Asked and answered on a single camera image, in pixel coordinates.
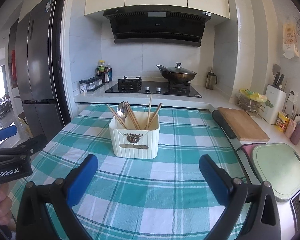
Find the screw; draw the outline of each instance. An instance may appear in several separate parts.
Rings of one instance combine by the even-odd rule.
[[[240,184],[242,183],[242,180],[239,179],[239,178],[234,178],[234,179],[233,179],[233,182],[234,182],[235,184],[237,184],[237,185],[240,185]]]
[[[265,180],[265,181],[263,182],[263,184],[264,184],[266,187],[270,187],[270,186],[271,186],[271,183],[270,183],[269,181],[267,181],[267,180]]]
[[[26,187],[28,187],[28,188],[31,188],[33,186],[33,182],[32,181],[30,181],[30,182],[28,182],[27,184],[26,184]]]
[[[55,184],[57,185],[60,185],[63,183],[63,178],[57,178],[55,181],[54,181]]]

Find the wok handle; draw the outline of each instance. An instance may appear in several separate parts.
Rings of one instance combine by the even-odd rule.
[[[165,66],[162,66],[162,65],[160,65],[160,64],[157,64],[156,66],[157,66],[157,68],[159,68],[159,69],[162,70],[162,71],[167,71],[167,72],[171,73],[171,71],[168,70]]]

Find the wire basket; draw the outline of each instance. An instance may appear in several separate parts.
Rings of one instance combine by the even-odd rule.
[[[237,94],[239,103],[238,105],[244,110],[248,112],[254,113],[254,115],[251,115],[252,117],[259,115],[261,112],[264,112],[263,108],[265,108],[261,102],[257,102],[254,100],[251,100],[246,95],[242,93]]]

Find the countertop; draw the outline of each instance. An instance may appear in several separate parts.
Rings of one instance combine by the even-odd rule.
[[[76,103],[114,103],[118,104],[123,100],[128,100],[130,104],[136,105],[148,105],[150,95],[148,94],[130,94],[130,93],[105,93],[107,89],[115,85],[117,82],[109,82],[100,89],[94,92],[88,92],[87,94],[78,94],[74,97]],[[185,107],[185,108],[197,108],[207,109],[210,112],[217,109],[219,106],[240,109],[236,104],[230,103],[218,90],[207,90],[204,87],[193,85],[193,87],[199,92],[202,98],[191,98],[183,96],[169,96],[169,95],[157,95],[153,94],[152,105],[159,105],[163,102],[163,106],[172,107]],[[276,129],[274,125],[270,125],[261,117],[253,117],[253,120],[264,130],[269,136],[270,140],[267,143],[286,143],[291,146],[300,157],[300,142],[298,145],[293,145],[284,133]],[[252,141],[239,141],[236,139],[230,139],[231,144],[235,149],[238,149],[241,145],[247,143],[254,143]],[[281,239],[289,240],[294,235],[294,220],[290,202],[277,202],[280,224],[281,224]]]

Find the refrigerator handle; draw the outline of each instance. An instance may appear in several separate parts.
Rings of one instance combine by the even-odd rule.
[[[34,19],[32,20],[32,23],[31,23],[30,40],[32,40],[33,24],[34,24]]]

